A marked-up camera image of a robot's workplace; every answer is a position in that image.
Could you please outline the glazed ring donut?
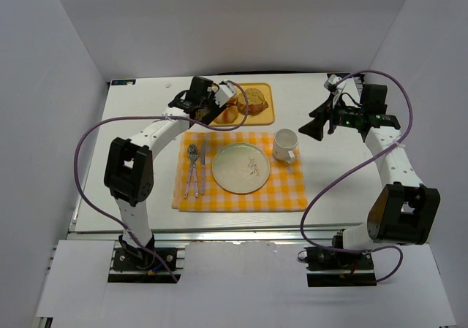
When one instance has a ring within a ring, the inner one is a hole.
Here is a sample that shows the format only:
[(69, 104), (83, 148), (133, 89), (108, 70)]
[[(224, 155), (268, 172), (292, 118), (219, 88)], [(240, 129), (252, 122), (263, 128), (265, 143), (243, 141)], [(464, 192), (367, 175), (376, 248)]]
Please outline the glazed ring donut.
[(238, 101), (238, 94), (235, 94), (227, 101), (227, 106), (237, 105), (237, 101)]

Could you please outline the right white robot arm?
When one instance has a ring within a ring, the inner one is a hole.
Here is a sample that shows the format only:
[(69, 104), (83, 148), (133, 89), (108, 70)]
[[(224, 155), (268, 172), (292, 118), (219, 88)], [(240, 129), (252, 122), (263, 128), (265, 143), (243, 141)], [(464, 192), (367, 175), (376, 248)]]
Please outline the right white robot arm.
[(356, 129), (372, 154), (382, 191), (366, 221), (341, 230), (333, 237), (331, 250), (356, 253), (378, 244), (422, 245), (429, 238), (440, 204), (437, 189), (427, 187), (413, 169), (401, 138), (396, 116), (386, 113), (385, 85), (365, 85), (359, 102), (349, 106), (336, 90), (309, 115), (312, 121), (299, 128), (317, 141), (341, 126)]

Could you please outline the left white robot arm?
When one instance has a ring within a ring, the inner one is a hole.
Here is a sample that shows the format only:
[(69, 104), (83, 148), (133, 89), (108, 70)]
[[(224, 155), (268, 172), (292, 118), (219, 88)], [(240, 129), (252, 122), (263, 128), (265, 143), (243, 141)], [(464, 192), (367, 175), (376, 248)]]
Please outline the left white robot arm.
[(161, 119), (130, 138), (117, 137), (111, 142), (104, 184), (127, 226), (119, 242), (136, 259), (142, 261), (149, 256), (144, 248), (154, 250), (146, 208), (154, 186), (154, 158), (188, 130), (193, 120), (206, 125), (214, 121), (236, 94), (237, 89), (230, 83), (216, 84), (204, 77), (193, 77), (189, 89), (175, 96)]

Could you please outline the sliced herb bread loaf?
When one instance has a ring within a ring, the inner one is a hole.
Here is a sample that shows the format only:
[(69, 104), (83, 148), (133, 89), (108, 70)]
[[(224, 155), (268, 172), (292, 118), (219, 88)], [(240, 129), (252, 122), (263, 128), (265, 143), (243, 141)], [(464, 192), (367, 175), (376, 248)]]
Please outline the sliced herb bread loaf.
[(258, 115), (268, 108), (268, 103), (262, 91), (256, 88), (245, 90), (246, 96), (240, 94), (236, 102), (238, 110), (249, 115)]

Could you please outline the orange striped round bun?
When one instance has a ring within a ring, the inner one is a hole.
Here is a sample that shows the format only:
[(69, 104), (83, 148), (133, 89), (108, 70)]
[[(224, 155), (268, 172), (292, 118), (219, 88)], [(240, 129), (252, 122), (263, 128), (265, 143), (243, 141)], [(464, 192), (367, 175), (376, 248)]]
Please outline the orange striped round bun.
[(236, 105), (229, 105), (221, 114), (215, 118), (217, 124), (229, 124), (238, 117), (238, 108)]

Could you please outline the white ceramic mug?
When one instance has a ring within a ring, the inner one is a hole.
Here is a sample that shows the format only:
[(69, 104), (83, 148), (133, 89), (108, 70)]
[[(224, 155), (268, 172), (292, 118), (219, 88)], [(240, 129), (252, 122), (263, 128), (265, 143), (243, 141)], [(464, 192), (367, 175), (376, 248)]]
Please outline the white ceramic mug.
[(296, 160), (295, 149), (298, 145), (296, 133), (290, 129), (280, 129), (273, 136), (273, 156), (278, 161), (292, 164)]

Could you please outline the blue corner sticker right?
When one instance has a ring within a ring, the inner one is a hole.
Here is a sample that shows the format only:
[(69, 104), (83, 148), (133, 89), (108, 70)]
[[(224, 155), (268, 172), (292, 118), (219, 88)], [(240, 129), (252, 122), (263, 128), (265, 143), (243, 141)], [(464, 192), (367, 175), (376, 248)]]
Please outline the blue corner sticker right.
[(347, 76), (348, 73), (345, 73), (345, 72), (329, 72), (326, 75), (327, 75), (328, 78), (332, 77), (332, 76), (337, 76), (337, 77), (343, 78), (343, 77)]

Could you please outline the blue corner sticker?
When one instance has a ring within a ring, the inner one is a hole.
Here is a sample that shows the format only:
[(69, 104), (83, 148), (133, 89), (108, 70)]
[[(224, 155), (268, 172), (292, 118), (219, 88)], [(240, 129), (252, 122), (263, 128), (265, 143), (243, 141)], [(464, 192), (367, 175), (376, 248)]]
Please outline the blue corner sticker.
[(328, 78), (332, 77), (332, 76), (337, 76), (337, 77), (343, 78), (343, 77), (347, 76), (348, 73), (345, 73), (345, 72), (329, 72), (326, 75), (327, 75)]
[(134, 85), (136, 83), (136, 79), (119, 79), (119, 80), (112, 80), (110, 84), (112, 86), (118, 85)]

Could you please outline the yellow plastic tray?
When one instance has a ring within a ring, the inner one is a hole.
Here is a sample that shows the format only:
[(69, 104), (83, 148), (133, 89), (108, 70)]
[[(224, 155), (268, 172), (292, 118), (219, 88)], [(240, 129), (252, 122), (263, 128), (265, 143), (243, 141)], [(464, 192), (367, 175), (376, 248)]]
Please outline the yellow plastic tray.
[[(262, 112), (251, 115), (249, 113), (246, 121), (244, 122), (244, 126), (267, 126), (274, 122), (275, 120), (275, 113), (273, 107), (273, 95), (272, 90), (269, 84), (267, 83), (240, 83), (242, 89), (247, 92), (248, 90), (255, 89), (259, 90), (265, 97), (266, 103), (268, 103), (268, 107), (264, 109)], [(213, 121), (210, 123), (210, 126), (236, 126), (244, 119), (244, 113), (240, 112), (237, 118), (232, 123), (217, 123)]]

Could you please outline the cream plate with sprig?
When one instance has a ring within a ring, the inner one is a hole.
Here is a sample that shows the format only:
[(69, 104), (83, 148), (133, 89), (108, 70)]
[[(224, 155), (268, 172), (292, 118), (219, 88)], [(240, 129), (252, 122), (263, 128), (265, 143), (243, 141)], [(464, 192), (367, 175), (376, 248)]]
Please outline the cream plate with sprig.
[(261, 189), (271, 173), (267, 155), (257, 146), (236, 142), (214, 156), (211, 172), (217, 185), (232, 194), (250, 194)]

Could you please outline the blue corner sticker left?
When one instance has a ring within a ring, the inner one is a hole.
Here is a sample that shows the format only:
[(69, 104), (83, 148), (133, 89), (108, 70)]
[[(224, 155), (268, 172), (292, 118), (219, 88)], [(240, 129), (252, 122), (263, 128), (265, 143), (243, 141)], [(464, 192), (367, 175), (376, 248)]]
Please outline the blue corner sticker left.
[(119, 80), (112, 80), (110, 84), (112, 86), (118, 85), (134, 85), (136, 83), (136, 79), (119, 79)]

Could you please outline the yellow checkered placemat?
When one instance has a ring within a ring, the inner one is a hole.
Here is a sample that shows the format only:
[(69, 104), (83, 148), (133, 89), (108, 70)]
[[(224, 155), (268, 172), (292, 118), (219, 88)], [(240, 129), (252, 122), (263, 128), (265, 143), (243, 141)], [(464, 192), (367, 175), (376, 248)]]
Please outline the yellow checkered placemat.
[[(205, 193), (184, 197), (189, 171), (187, 148), (194, 143), (198, 148), (206, 141)], [(231, 143), (249, 143), (263, 151), (270, 161), (270, 175), (260, 190), (250, 194), (233, 194), (219, 186), (212, 174), (212, 160)], [(273, 157), (273, 134), (268, 132), (187, 132), (182, 135), (175, 171), (172, 208), (181, 212), (296, 212), (307, 206), (301, 163), (277, 161)]]

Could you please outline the pink handled spoon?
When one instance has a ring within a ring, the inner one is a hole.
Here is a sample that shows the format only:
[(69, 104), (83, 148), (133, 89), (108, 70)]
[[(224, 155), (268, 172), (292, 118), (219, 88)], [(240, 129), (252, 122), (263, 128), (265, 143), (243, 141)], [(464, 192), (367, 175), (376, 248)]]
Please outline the pink handled spoon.
[(197, 149), (196, 144), (194, 143), (189, 144), (187, 148), (187, 155), (190, 160), (190, 165), (189, 165), (189, 172), (188, 172), (186, 185), (184, 189), (184, 199), (187, 199), (189, 196), (191, 183), (193, 183), (195, 197), (198, 198), (199, 190), (198, 190), (198, 184), (197, 184), (197, 168), (196, 168), (197, 158), (198, 158), (198, 149)]

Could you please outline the aluminium table edge rail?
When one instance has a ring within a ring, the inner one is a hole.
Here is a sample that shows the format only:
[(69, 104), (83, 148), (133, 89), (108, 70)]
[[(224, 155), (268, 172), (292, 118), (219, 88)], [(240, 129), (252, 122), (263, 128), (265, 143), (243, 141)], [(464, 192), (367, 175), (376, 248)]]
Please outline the aluminium table edge rail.
[[(327, 226), (306, 226), (305, 233), (313, 241), (329, 243), (332, 236), (345, 226), (356, 224), (337, 224)], [(69, 232), (67, 240), (118, 240), (120, 232)], [(268, 241), (301, 243), (303, 237), (296, 226), (273, 228), (231, 228), (231, 229), (182, 229), (159, 230), (154, 232), (157, 243), (190, 243), (190, 242), (248, 242)]]

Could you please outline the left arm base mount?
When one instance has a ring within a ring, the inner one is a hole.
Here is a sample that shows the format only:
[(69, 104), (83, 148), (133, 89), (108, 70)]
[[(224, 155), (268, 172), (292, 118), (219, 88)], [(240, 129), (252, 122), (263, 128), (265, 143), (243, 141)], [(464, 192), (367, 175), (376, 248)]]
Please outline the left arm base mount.
[[(184, 266), (184, 250), (182, 248), (155, 248), (155, 252), (165, 261), (178, 280)], [(147, 253), (144, 260), (139, 259), (125, 251), (120, 245), (114, 247), (107, 281), (108, 283), (176, 283), (160, 260)]]

